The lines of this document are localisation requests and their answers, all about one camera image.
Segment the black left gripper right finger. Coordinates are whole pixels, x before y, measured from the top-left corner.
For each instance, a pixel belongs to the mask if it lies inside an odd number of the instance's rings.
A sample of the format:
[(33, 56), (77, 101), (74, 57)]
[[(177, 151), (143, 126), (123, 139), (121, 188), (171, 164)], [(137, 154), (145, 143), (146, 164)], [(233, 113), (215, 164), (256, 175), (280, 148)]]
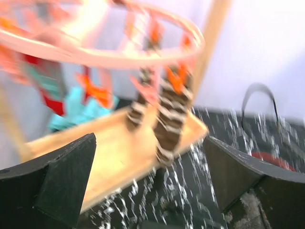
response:
[(304, 174), (259, 160), (211, 136), (203, 147), (228, 228), (304, 229)]

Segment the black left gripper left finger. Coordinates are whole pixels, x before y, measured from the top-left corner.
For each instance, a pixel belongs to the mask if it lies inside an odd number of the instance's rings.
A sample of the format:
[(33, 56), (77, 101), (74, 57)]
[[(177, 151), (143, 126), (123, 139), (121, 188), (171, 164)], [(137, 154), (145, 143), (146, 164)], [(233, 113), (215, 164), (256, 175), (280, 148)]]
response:
[(45, 155), (0, 171), (2, 229), (77, 227), (96, 150), (86, 134)]

